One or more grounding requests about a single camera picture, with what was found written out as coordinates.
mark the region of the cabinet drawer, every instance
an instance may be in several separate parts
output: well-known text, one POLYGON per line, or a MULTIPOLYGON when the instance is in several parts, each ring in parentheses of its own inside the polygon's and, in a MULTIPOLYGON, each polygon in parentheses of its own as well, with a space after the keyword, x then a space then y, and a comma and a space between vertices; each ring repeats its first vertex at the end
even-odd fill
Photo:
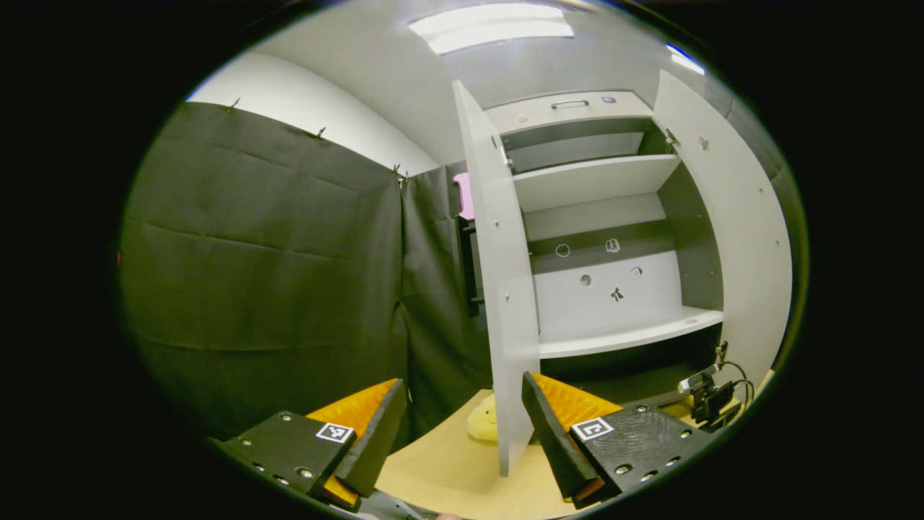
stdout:
POLYGON ((484 112, 501 135, 574 121, 651 117, 651 109, 635 93, 612 91, 544 95, 484 112), (615 103, 605 103, 604 97, 615 103))

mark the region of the pink object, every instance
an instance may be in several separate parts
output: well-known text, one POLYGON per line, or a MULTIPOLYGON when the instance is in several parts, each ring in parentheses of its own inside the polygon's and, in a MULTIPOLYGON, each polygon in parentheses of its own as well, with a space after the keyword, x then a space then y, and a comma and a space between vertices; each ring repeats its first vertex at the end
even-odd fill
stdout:
POLYGON ((468 172, 453 176, 453 182, 459 185, 462 194, 462 211, 459 216, 465 220, 475 219, 475 207, 471 203, 471 188, 468 186, 468 172))

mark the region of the white wall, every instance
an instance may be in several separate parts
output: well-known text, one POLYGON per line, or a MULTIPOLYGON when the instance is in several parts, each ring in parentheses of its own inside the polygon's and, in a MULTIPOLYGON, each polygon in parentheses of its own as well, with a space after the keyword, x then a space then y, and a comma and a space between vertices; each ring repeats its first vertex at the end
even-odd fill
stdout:
POLYGON ((401 172, 438 165, 407 135, 347 91, 284 59, 247 53, 206 80, 187 101, 232 105, 317 133, 401 172))

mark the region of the table surface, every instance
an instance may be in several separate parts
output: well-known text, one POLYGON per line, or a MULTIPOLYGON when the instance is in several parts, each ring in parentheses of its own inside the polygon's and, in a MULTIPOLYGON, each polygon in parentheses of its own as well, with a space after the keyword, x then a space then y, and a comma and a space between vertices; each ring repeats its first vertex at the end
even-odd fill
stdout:
MULTIPOLYGON (((439 426, 392 453, 376 488, 419 507, 477 520, 541 520, 573 514, 576 509, 562 500, 538 442, 527 446, 510 477, 500 477, 497 444, 468 436, 469 413, 490 393, 478 391, 439 426)), ((691 405, 692 397, 687 397, 662 409, 695 426, 689 417, 691 405)))

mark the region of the ceiling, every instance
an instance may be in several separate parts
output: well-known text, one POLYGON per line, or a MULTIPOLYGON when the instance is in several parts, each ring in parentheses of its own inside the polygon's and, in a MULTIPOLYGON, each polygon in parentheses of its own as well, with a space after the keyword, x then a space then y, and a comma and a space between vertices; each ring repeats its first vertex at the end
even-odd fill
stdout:
POLYGON ((251 50, 301 65, 356 96, 439 164, 463 160, 452 81, 482 107, 545 93, 629 89, 653 105, 658 71, 702 92, 703 77, 673 64, 663 40, 611 9, 562 2, 573 39, 487 43, 434 54, 407 24, 472 0, 349 0, 299 20, 251 50))

